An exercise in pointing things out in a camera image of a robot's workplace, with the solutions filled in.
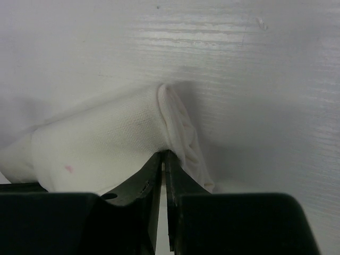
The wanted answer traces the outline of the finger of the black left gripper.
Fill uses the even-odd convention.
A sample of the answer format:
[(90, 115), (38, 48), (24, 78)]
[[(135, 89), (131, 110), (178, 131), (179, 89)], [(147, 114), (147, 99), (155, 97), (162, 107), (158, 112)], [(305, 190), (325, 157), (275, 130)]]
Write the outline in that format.
[(0, 184), (0, 193), (35, 193), (47, 192), (39, 183)]

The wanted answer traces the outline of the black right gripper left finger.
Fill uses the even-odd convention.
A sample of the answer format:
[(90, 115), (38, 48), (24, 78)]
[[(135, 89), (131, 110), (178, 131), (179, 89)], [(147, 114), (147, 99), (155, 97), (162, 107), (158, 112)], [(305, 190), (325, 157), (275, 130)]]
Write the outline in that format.
[(109, 243), (115, 254), (155, 254), (157, 242), (162, 154), (157, 152), (119, 186), (101, 196), (109, 214)]

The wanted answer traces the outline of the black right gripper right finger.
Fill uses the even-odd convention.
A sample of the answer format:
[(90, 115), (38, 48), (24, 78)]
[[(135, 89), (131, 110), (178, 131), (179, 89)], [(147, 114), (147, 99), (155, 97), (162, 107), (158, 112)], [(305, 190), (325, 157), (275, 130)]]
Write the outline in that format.
[(169, 248), (175, 251), (176, 227), (179, 223), (178, 207), (182, 195), (206, 195), (209, 191), (198, 184), (181, 167), (177, 155), (170, 150), (163, 152), (163, 163), (165, 167), (165, 185), (167, 199), (167, 222)]

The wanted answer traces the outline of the white cloth napkin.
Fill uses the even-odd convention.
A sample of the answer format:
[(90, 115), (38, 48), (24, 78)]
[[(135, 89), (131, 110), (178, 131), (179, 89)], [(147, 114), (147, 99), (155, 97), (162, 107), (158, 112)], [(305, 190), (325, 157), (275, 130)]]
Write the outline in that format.
[(143, 88), (37, 128), (1, 150), (12, 183), (49, 192), (104, 194), (159, 151), (170, 150), (200, 186), (212, 191), (195, 127), (174, 89)]

